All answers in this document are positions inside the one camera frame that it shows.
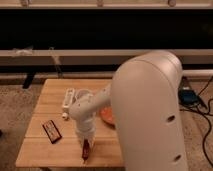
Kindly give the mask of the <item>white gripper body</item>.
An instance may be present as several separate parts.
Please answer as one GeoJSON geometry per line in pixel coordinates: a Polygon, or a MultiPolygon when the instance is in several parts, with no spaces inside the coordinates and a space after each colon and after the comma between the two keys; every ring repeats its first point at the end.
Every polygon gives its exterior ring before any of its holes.
{"type": "Polygon", "coordinates": [[[78,138],[89,140],[95,135],[95,121],[94,119],[87,119],[76,122],[76,135],[78,138]]]}

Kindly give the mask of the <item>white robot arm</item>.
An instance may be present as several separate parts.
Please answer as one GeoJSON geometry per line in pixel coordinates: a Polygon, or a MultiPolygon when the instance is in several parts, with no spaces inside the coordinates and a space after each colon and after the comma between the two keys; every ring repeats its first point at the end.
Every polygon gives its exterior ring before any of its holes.
{"type": "Polygon", "coordinates": [[[112,107],[126,171],[188,171],[178,104],[179,59],[168,51],[132,58],[112,82],[69,108],[79,124],[112,107]]]}

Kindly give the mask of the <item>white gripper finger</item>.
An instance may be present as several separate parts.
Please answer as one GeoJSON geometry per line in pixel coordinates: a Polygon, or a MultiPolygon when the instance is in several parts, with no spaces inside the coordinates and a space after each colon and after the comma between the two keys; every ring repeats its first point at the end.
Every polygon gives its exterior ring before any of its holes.
{"type": "Polygon", "coordinates": [[[80,147],[83,148],[84,139],[78,138],[78,142],[80,144],[80,147]]]}
{"type": "Polygon", "coordinates": [[[95,143],[95,138],[90,137],[88,141],[89,141],[90,148],[92,148],[94,146],[94,143],[95,143]]]}

